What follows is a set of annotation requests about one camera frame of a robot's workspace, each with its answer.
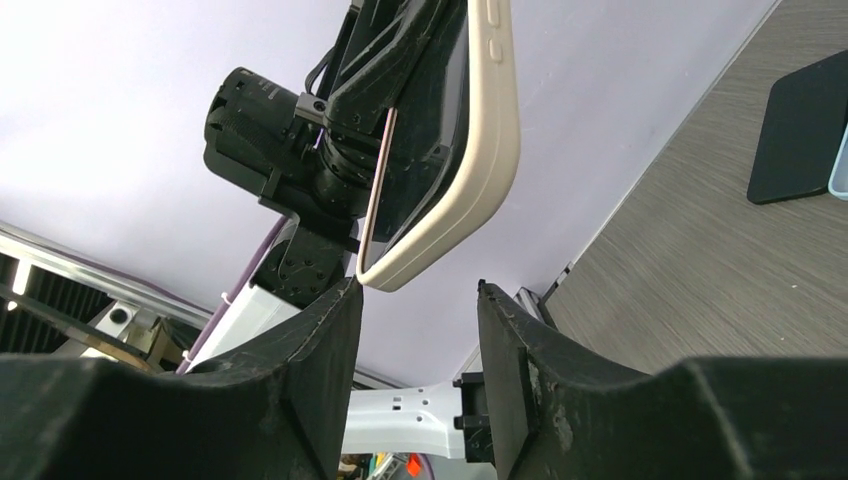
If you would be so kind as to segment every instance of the screw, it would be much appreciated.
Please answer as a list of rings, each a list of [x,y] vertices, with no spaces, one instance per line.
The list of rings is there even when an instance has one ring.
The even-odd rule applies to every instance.
[[[109,312],[109,320],[117,323],[118,325],[126,322],[130,319],[130,314],[127,313],[123,308],[116,308]]]

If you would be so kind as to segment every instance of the desk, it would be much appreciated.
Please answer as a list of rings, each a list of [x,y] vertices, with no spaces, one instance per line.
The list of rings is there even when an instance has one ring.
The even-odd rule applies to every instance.
[[[653,372],[697,354],[848,354],[848,203],[745,198],[769,89],[848,47],[848,4],[784,0],[547,302]]]

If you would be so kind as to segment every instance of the black mouse pad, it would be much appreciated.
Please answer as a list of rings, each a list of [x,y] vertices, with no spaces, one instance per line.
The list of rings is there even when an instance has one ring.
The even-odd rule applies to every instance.
[[[775,82],[748,200],[762,205],[826,192],[847,115],[848,50]]]

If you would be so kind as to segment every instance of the smartphone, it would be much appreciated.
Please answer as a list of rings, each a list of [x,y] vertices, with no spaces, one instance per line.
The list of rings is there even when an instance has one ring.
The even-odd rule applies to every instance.
[[[389,110],[356,274],[394,291],[480,228],[520,150],[509,0],[450,2]]]

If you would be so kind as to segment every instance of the red object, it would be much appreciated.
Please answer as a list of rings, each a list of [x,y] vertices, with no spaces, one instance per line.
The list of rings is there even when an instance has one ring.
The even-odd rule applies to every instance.
[[[418,455],[413,453],[409,456],[409,461],[406,462],[406,472],[412,478],[417,477],[421,473],[421,460],[418,458]]]

